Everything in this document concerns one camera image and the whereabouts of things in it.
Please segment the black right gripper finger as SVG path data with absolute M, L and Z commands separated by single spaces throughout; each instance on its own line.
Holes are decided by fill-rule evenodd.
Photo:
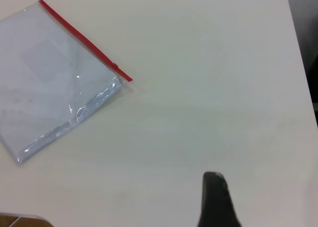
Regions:
M 203 175 L 199 227 L 241 227 L 224 176 L 219 172 Z

